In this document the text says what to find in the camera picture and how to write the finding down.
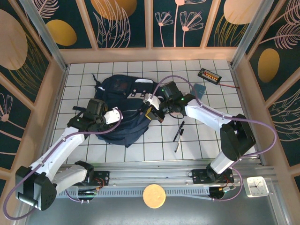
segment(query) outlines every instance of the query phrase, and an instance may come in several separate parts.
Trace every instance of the round cookie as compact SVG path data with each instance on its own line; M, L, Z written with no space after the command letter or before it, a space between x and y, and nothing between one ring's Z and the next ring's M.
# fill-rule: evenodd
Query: round cookie
M157 184L151 184L145 188L142 198L149 208L157 209L165 203L165 190Z

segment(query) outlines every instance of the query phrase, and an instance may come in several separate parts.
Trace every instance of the marker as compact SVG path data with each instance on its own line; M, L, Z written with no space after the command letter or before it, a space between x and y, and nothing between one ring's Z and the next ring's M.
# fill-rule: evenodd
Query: marker
M180 142L181 142L181 138L182 138L183 131L184 131L184 129L182 129L182 130L180 131L180 136L179 136L179 140L178 140L178 142L177 142L177 146L176 146L176 148L175 148L175 153L177 152L177 150L178 150L178 148L179 148L179 144L180 144Z
M179 134L181 128L183 127L184 123L185 123L185 121L183 121L183 122L181 123L181 125L179 126L179 129L178 129L178 131L177 131L177 133L176 133L176 135L175 135L175 137L174 137L174 139L173 139L173 142L176 140L176 138L177 138L177 136L178 136L178 134Z

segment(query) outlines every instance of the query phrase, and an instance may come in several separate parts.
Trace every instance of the clock face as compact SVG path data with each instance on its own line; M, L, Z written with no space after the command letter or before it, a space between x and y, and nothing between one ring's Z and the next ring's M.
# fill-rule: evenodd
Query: clock face
M247 178L250 194L253 197L266 196L269 194L266 182L262 177Z

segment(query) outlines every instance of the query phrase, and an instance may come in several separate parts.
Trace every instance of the gray floor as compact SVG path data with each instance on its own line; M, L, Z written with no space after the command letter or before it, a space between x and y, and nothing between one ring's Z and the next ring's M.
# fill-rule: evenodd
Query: gray floor
M156 210L148 208L141 197L94 199L89 205L56 199L49 209L35 211L27 221L27 225L41 224L276 225L277 222L268 196L250 199L243 190L229 202L168 197Z

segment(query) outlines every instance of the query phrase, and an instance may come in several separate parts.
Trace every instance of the analog clock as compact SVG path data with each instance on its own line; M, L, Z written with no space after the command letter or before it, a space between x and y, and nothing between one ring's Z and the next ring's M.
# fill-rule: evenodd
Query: analog clock
M249 198L269 195L267 183L263 177L248 177L243 182Z

